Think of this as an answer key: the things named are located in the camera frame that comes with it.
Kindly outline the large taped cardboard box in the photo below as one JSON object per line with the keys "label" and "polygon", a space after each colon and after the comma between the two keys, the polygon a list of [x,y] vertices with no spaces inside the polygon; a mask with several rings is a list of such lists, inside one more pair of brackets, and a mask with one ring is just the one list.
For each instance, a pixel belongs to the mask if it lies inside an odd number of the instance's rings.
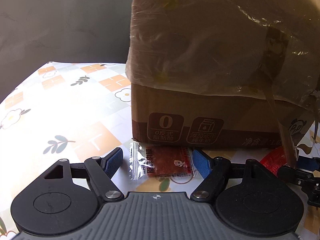
{"label": "large taped cardboard box", "polygon": [[319,0],[132,0],[140,142],[298,144],[319,116]]}

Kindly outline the large red snack packet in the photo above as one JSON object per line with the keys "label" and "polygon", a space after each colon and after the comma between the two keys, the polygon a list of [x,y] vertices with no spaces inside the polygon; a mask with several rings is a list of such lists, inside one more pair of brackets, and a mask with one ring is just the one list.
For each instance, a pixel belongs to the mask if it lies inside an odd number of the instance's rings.
{"label": "large red snack packet", "polygon": [[290,166],[287,163],[287,159],[285,156],[285,151],[283,146],[280,146],[278,148],[274,148],[270,150],[270,152],[261,159],[260,163],[266,167],[270,172],[272,172],[277,178],[278,176],[278,170],[282,167],[289,167],[294,170],[296,170],[296,164],[293,166]]}

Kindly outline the clear red jerky packet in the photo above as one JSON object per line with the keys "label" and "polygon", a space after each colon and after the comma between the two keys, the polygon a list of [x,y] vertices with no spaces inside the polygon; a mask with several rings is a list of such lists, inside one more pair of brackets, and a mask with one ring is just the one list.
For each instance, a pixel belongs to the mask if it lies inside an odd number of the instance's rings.
{"label": "clear red jerky packet", "polygon": [[191,149],[137,141],[130,144],[129,171],[132,180],[143,176],[170,179],[197,176]]}

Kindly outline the floral checkered tablecloth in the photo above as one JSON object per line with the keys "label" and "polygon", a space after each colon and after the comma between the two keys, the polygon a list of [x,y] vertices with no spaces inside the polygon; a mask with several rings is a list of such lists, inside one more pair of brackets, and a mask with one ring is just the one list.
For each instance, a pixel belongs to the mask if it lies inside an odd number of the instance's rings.
{"label": "floral checkered tablecloth", "polygon": [[124,65],[45,64],[1,103],[1,239],[14,239],[14,197],[60,158],[129,154],[131,86]]}

